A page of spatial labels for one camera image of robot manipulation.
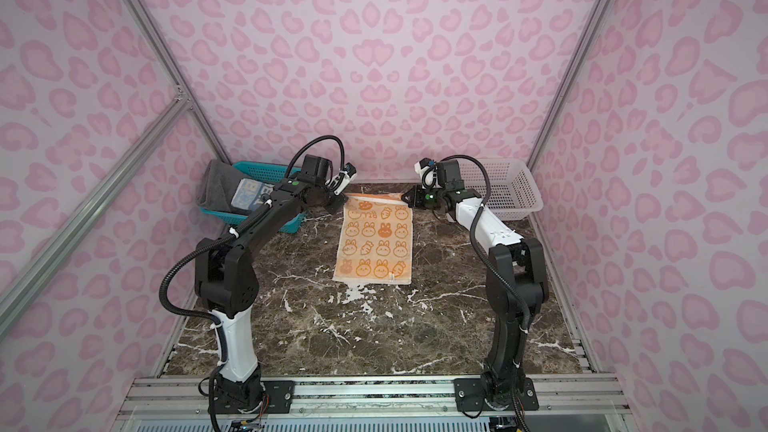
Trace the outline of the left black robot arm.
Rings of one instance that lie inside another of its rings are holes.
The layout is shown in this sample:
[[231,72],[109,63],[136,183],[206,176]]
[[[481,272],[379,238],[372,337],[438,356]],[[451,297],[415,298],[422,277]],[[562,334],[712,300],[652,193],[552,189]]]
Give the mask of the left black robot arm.
[[356,168],[345,164],[328,179],[328,159],[308,155],[301,168],[272,186],[257,208],[217,240],[204,239],[195,258],[195,292],[213,317],[219,363],[208,382],[208,412],[251,412],[267,393],[253,344],[251,313],[259,293],[254,254],[288,222],[312,207],[330,213],[346,202]]

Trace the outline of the orange patterned towel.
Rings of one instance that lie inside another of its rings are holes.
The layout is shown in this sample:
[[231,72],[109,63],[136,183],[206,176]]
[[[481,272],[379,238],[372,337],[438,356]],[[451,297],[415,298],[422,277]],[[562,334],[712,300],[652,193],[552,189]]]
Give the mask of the orange patterned towel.
[[343,209],[333,279],[347,284],[409,285],[413,212],[393,194],[351,194]]

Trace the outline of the grey terry towel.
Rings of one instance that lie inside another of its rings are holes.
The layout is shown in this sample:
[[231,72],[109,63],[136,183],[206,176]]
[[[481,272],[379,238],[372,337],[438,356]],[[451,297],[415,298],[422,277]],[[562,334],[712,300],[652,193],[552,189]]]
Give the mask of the grey terry towel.
[[199,207],[215,212],[243,213],[245,209],[231,204],[240,182],[248,176],[232,165],[218,159],[211,160],[198,187],[196,203]]

